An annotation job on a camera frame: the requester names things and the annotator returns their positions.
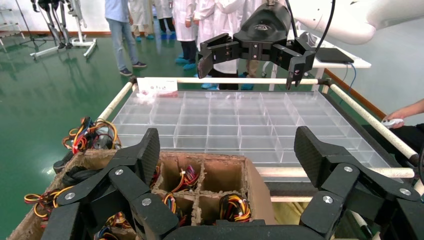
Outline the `seated person bare hand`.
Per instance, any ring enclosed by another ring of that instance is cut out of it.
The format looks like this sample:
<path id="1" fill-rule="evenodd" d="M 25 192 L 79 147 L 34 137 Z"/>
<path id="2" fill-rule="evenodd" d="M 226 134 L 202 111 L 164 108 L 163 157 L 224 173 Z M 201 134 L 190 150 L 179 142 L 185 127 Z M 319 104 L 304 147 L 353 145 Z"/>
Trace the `seated person bare hand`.
<path id="1" fill-rule="evenodd" d="M 397 129 L 405 124 L 404 118 L 405 114 L 399 109 L 385 116 L 381 123 L 388 129 Z"/>

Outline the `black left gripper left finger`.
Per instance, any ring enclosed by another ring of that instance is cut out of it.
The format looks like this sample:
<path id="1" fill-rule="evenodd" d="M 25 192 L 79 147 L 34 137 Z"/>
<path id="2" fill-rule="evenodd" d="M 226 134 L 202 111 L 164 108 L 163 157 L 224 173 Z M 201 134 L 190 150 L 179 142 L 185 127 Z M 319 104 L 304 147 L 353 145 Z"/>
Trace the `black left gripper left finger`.
<path id="1" fill-rule="evenodd" d="M 100 172 L 61 193 L 55 238 L 90 240 L 109 217 L 123 212 L 142 239 L 165 239 L 179 219 L 150 188 L 159 157 L 158 130 L 149 128 L 138 144 L 119 149 Z"/>

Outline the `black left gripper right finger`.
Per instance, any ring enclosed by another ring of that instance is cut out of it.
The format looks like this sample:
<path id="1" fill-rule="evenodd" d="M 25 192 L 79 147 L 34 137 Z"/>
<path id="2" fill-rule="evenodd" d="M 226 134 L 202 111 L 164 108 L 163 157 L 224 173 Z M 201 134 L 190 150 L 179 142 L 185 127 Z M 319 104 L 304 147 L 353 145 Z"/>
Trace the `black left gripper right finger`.
<path id="1" fill-rule="evenodd" d="M 295 155 L 317 193 L 300 225 L 330 238 L 346 210 L 381 228 L 381 238 L 421 237 L 421 197 L 405 183 L 362 165 L 344 147 L 320 141 L 306 126 L 297 128 Z"/>

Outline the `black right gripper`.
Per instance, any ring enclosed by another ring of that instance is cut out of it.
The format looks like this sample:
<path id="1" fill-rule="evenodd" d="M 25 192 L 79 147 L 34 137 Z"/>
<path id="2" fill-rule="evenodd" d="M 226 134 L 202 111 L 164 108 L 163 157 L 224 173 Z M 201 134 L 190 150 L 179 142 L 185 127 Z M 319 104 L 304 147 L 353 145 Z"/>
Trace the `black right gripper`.
<path id="1" fill-rule="evenodd" d="M 281 3 L 258 7 L 233 35 L 223 33 L 200 44 L 197 75 L 203 79 L 215 64 L 236 59 L 273 62 L 288 72 L 285 88 L 297 87 L 313 68 L 316 51 L 295 37 L 288 40 L 291 14 Z"/>

